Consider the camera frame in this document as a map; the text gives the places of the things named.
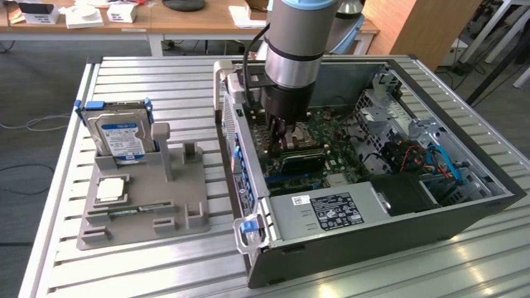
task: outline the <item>power supply label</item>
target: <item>power supply label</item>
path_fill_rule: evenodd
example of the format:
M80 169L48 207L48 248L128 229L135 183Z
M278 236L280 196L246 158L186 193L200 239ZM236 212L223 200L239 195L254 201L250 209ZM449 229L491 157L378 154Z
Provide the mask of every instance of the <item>power supply label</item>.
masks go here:
M104 124L102 128L112 156L132 160L146 154L142 140L136 137L139 132L136 123Z
M311 205L325 231L365 222L349 192L313 198Z

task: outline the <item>white box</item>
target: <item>white box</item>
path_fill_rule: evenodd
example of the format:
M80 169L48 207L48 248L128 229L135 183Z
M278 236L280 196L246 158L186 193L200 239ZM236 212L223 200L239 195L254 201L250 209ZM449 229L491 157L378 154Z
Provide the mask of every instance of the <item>white box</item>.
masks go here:
M56 24L59 20L58 6L54 5L54 10L48 14L23 14L28 24Z
M467 44L457 38L455 42L453 42L449 53L446 54L438 66L453 66L453 63L458 61L466 49L467 49Z
M79 29L102 27L106 23L98 8L72 6L67 10L67 28Z
M132 23L136 18L136 5L112 4L107 10L107 16L111 22Z

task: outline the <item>slotted metal table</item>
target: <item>slotted metal table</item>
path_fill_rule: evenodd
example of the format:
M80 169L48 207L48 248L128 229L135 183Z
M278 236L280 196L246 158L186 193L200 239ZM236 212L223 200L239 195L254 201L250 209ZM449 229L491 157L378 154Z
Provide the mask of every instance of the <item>slotted metal table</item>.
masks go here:
M260 289L246 287L212 111L212 64L239 56L108 57L88 63L78 99L154 102L170 146L204 150L211 229L186 237L80 251L75 247L95 144L74 115L60 152L20 297L483 297L530 295L530 198L447 241ZM429 68L397 62L494 161L530 191L530 162ZM418 117L426 107L405 91Z

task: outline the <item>white cable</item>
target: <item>white cable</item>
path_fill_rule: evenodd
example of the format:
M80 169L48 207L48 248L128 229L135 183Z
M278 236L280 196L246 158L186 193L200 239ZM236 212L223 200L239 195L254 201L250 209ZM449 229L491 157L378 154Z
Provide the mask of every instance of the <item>white cable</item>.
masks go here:
M26 125L20 125L20 126L8 126L3 123L0 123L0 127L4 129L28 129L34 132L51 132L52 130L59 130L59 129L64 129L68 127L68 125L63 125L59 127L52 127L50 129L34 129L32 126L36 125L38 123L40 123L44 120L51 120L51 119L56 119L56 118L70 118L71 114L62 114L62 115L50 115L46 116L43 118L38 118L38 119L32 119L28 122L26 122Z

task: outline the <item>gray carpet floor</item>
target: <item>gray carpet floor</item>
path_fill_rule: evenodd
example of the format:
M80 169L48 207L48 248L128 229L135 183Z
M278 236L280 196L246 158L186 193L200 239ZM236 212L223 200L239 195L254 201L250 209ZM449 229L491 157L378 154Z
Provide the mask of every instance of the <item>gray carpet floor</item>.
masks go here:
M223 53L223 43L210 42L210 55ZM186 41L166 55L202 55L204 42ZM228 53L238 54L238 46L228 45ZM63 114L71 110L87 56L147 56L146 42L17 42L0 55L0 122L22 125L30 119ZM494 68L485 65L487 72ZM515 70L510 66L494 86ZM446 74L439 75L449 82ZM457 90L466 98L485 79L473 72ZM515 75L477 110L518 149L530 156L530 86L515 89ZM462 77L453 75L455 84ZM58 119L43 124L54 127L67 123ZM0 168L23 163L43 163L55 167L63 144L64 130L31 132L0 129ZM43 168L19 168L0 172L0 188L36 191L50 185L51 173ZM0 242L31 242L39 226L47 194L24 196L0 191ZM16 297L30 257L28 247L0 247L0 297Z

